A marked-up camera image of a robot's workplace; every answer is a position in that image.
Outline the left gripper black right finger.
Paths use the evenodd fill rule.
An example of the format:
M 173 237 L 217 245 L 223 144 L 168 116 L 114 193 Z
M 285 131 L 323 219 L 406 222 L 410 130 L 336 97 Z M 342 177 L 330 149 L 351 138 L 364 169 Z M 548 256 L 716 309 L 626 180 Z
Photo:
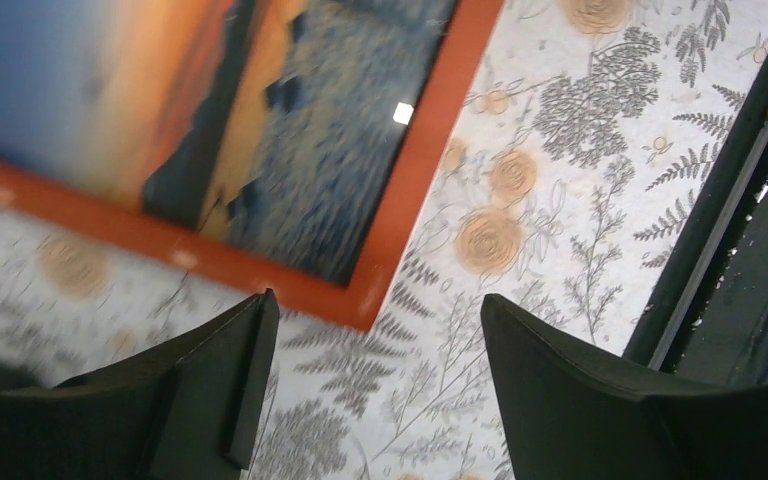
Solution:
M 768 479 L 768 384 L 649 369 L 499 294 L 480 319 L 519 479 Z

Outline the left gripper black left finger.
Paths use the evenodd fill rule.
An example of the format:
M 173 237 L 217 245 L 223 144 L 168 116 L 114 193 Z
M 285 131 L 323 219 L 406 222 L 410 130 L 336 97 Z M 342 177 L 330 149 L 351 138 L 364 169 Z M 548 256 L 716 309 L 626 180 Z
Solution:
M 272 291 L 46 387 L 0 365 L 0 479 L 238 479 L 275 351 Z

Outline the orange wooden photo frame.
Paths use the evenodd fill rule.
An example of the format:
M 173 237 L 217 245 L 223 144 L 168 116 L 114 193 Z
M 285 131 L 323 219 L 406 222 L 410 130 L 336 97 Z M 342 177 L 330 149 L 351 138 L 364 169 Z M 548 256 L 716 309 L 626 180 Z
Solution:
M 245 292 L 270 288 L 291 309 L 367 332 L 387 298 L 501 8 L 499 1 L 475 0 L 461 1 L 455 8 L 345 287 L 79 194 L 2 162 L 0 207 Z

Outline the sunset beach photo print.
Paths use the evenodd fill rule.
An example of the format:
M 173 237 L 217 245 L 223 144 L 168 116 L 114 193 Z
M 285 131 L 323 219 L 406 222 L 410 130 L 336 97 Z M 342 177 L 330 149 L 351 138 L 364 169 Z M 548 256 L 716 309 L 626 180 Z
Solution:
M 0 1 L 0 160 L 346 284 L 452 1 Z

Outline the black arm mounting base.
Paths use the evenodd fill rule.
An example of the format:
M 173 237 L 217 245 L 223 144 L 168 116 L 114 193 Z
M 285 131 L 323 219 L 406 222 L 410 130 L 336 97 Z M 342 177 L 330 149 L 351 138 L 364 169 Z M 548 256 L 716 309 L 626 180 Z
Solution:
M 768 383 L 768 58 L 623 358 L 717 385 Z

